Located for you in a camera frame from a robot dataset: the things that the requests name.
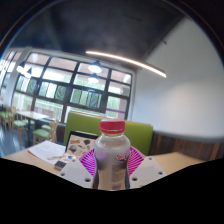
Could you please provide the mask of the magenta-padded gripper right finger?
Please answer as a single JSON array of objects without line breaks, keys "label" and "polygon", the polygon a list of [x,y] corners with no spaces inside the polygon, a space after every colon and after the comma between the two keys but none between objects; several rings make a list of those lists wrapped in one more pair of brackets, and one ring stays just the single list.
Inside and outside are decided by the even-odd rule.
[{"label": "magenta-padded gripper right finger", "polygon": [[131,189],[143,187],[166,176],[154,157],[145,156],[134,147],[130,150],[128,179]]}]

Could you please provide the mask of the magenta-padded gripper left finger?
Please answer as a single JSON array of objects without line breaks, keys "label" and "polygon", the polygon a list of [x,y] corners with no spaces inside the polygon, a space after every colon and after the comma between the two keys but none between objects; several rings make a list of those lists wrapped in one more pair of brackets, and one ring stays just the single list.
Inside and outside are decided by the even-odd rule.
[{"label": "magenta-padded gripper left finger", "polygon": [[68,162],[58,176],[84,188],[92,188],[96,174],[94,150]]}]

